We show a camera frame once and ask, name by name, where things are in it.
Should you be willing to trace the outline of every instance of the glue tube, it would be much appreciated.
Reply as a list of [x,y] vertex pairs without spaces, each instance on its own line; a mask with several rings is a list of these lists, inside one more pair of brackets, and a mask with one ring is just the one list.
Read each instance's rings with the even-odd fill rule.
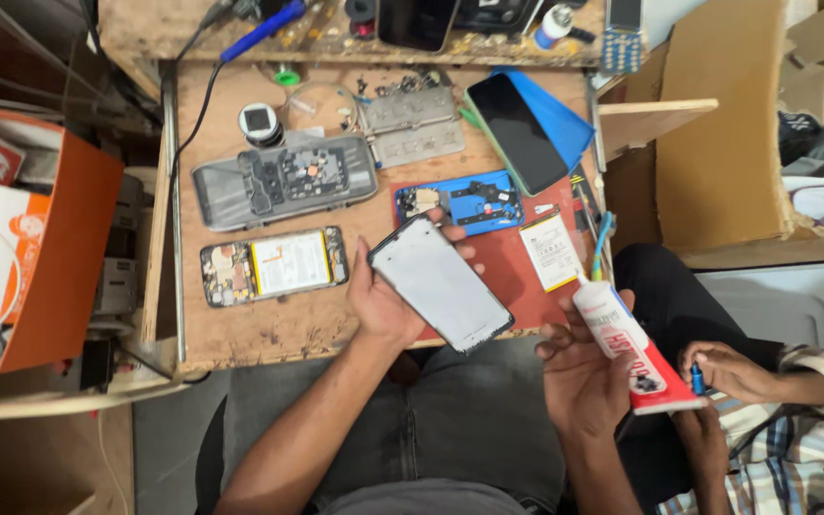
[[574,305],[587,322],[590,333],[610,359],[634,352],[637,359],[629,371],[629,390],[635,415],[696,410],[704,406],[680,379],[650,341],[644,329],[625,307],[612,284],[589,281],[578,275],[580,289]]

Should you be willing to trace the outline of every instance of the person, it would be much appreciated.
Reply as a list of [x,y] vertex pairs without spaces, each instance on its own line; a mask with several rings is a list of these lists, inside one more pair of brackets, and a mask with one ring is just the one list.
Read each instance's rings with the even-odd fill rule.
[[[441,230],[464,258],[474,257],[463,229]],[[360,239],[348,291],[359,329],[337,357],[231,376],[216,413],[223,424],[210,425],[223,444],[207,452],[207,434],[197,464],[200,513],[824,507],[824,353],[794,349],[778,373],[781,346],[745,338],[664,248],[628,247],[614,271],[626,307],[671,364],[683,371],[698,361],[721,391],[709,392],[711,407],[673,420],[626,416],[631,357],[605,357],[568,298],[560,303],[568,325],[544,326],[546,340],[535,348],[525,339],[494,341],[462,356],[445,346],[420,363],[414,385],[386,380],[424,322],[372,273],[367,249]],[[765,402],[821,407],[788,412]],[[726,433],[724,421],[732,422]],[[797,454],[804,452],[807,459]],[[221,453],[221,464],[202,465]],[[200,482],[200,468],[223,477]]]

